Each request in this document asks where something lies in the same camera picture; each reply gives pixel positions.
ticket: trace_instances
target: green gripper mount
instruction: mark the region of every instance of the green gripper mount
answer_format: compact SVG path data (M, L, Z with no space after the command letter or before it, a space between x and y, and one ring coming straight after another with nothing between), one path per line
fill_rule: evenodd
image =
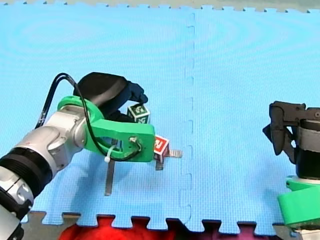
M292 192L278 196L284 224L293 229L320 225L320 185L301 182L295 176L287 178Z
M121 149L115 147L112 149L111 157L114 158L125 158L130 155L133 151L137 150L136 144L129 141L129 138L136 137L136 140L142 146L142 151L138 153L135 157L128 160L128 162L151 162L154 158L154 146L155 146L155 129L150 124L140 124L140 123L127 123L127 122L116 122L104 119L103 114L99 108L92 102L85 100L90 125L94 136L97 138L98 144L107 153L110 144L105 143L100 140L101 138L111 138L122 142ZM82 101L78 96L66 96L58 104L58 110L66 105L76 105L83 107ZM94 144L88 127L85 125L86 132L86 142L84 148L101 154Z

